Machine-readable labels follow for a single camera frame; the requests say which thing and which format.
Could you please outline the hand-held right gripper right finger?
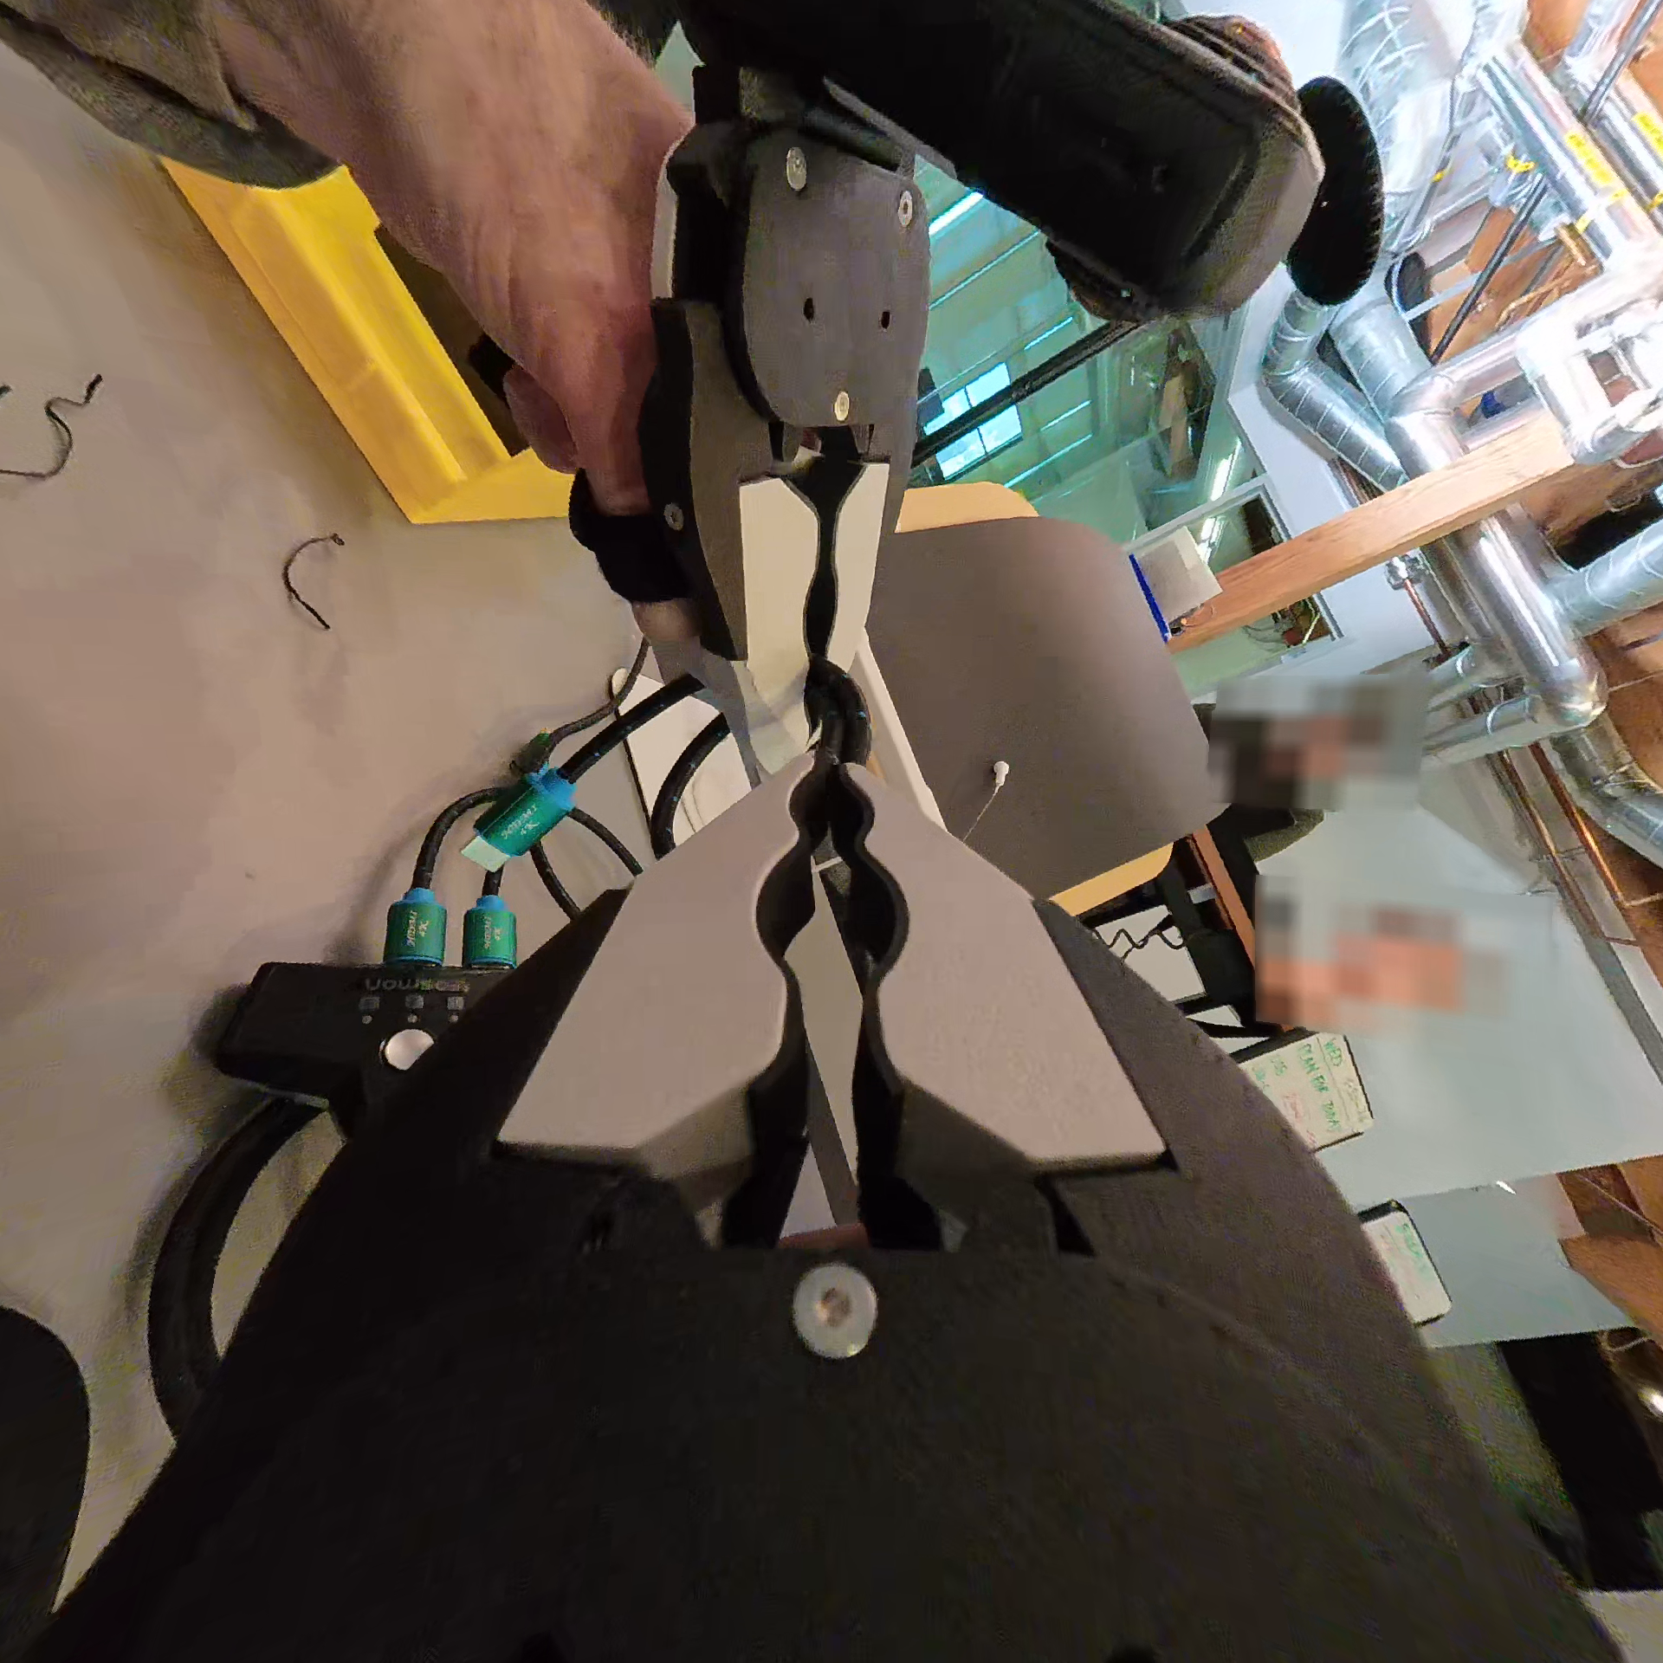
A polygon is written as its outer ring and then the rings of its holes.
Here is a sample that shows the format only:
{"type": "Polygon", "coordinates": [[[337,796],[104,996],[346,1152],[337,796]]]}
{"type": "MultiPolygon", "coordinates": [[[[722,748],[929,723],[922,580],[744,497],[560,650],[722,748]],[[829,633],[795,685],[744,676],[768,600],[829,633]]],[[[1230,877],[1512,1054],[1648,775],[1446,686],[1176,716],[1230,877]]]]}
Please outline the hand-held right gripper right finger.
{"type": "Polygon", "coordinates": [[[1053,902],[888,782],[828,782],[860,986],[855,1133],[872,1247],[1042,1231],[1063,1177],[1149,1171],[1169,1141],[1111,1054],[1053,902]]]}

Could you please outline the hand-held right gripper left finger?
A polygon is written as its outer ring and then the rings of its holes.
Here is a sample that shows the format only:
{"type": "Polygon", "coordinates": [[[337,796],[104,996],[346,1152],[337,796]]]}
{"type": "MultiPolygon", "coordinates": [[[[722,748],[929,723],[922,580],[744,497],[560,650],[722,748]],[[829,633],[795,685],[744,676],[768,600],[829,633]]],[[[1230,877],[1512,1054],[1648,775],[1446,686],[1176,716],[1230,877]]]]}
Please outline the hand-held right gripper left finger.
{"type": "Polygon", "coordinates": [[[814,920],[828,759],[658,858],[550,1029],[502,1144],[666,1177],[722,1247],[777,1247],[810,1152],[795,934],[814,920]]]}

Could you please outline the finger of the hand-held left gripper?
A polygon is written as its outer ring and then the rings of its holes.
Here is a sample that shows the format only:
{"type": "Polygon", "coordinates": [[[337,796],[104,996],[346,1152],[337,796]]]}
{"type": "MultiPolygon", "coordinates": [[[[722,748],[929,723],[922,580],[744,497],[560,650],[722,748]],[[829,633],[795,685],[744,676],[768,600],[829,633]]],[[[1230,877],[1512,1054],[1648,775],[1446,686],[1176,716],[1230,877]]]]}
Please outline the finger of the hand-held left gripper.
{"type": "Polygon", "coordinates": [[[860,461],[829,520],[829,633],[828,661],[855,661],[863,645],[881,537],[897,521],[901,490],[891,461],[860,461]]]}
{"type": "Polygon", "coordinates": [[[739,619],[735,645],[754,685],[806,685],[823,510],[795,480],[739,487],[739,619]]]}

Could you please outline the person's left forearm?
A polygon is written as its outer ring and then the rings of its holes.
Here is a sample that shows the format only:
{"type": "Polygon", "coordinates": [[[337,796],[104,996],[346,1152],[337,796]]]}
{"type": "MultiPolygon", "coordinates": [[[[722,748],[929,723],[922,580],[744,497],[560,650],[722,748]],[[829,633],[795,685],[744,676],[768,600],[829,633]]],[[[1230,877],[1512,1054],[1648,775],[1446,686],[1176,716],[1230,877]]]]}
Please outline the person's left forearm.
{"type": "Polygon", "coordinates": [[[7,0],[0,45],[104,132],[233,189],[310,189],[328,154],[236,99],[197,0],[7,0]]]}

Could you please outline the person's left hand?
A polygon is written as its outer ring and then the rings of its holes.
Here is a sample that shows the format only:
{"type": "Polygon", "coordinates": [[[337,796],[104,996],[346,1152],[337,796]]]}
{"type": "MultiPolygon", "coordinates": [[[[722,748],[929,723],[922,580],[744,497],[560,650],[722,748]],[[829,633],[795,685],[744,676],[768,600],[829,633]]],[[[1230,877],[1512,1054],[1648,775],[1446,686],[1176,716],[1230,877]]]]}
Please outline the person's left hand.
{"type": "Polygon", "coordinates": [[[650,510],[662,165],[692,114],[591,7],[209,7],[224,77],[341,162],[498,349],[527,447],[650,510]]]}

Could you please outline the black board with wooden edge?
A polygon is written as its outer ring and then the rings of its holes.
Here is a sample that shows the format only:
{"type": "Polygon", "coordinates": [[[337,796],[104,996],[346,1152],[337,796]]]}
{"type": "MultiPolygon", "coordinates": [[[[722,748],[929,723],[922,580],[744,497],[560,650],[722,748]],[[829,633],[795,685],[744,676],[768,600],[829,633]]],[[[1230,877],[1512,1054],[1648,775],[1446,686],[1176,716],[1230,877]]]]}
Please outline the black board with wooden edge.
{"type": "Polygon", "coordinates": [[[1096,894],[1225,817],[1196,699],[1099,527],[1001,487],[901,490],[863,621],[946,831],[1030,899],[1096,894]]]}

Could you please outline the whiteboard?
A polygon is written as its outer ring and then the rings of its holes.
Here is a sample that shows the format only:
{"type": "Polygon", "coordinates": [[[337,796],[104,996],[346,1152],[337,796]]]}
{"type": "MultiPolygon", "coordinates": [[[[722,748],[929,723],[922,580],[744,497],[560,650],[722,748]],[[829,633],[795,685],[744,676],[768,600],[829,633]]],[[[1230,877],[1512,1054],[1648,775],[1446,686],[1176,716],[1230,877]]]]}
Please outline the whiteboard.
{"type": "Polygon", "coordinates": [[[1312,1152],[1360,1141],[1379,1122],[1355,1054],[1333,1029],[1273,1035],[1259,1046],[1233,1054],[1233,1063],[1312,1152]]]}
{"type": "Polygon", "coordinates": [[[1360,1231],[1365,1231],[1374,1255],[1382,1260],[1382,1280],[1391,1285],[1391,1296],[1414,1328],[1434,1328],[1456,1313],[1456,1296],[1446,1296],[1414,1215],[1399,1203],[1360,1209],[1360,1231]]]}

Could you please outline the wooden top desk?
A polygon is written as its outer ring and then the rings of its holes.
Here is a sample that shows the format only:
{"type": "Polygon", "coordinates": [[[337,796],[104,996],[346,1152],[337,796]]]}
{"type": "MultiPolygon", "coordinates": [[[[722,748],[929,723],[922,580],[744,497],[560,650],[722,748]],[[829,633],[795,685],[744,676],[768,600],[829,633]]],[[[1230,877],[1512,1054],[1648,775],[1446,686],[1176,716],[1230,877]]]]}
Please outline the wooden top desk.
{"type": "Polygon", "coordinates": [[[1563,480],[1571,466],[1576,458],[1548,415],[1512,418],[1477,453],[1458,453],[1456,461],[1230,569],[1225,589],[1169,638],[1169,654],[1200,650],[1273,609],[1288,609],[1292,600],[1338,589],[1355,573],[1470,527],[1523,490],[1563,480]]]}

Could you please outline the yellow plastic bin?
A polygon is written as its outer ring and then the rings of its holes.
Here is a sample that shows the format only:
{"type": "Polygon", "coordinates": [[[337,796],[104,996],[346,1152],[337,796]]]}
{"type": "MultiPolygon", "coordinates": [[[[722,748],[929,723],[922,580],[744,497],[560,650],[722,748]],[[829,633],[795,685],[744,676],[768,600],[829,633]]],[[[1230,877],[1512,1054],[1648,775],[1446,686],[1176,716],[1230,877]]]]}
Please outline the yellow plastic bin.
{"type": "Polygon", "coordinates": [[[164,175],[408,521],[566,520],[575,480],[518,438],[470,369],[477,327],[383,237],[352,168],[236,189],[164,162],[164,175]]]}

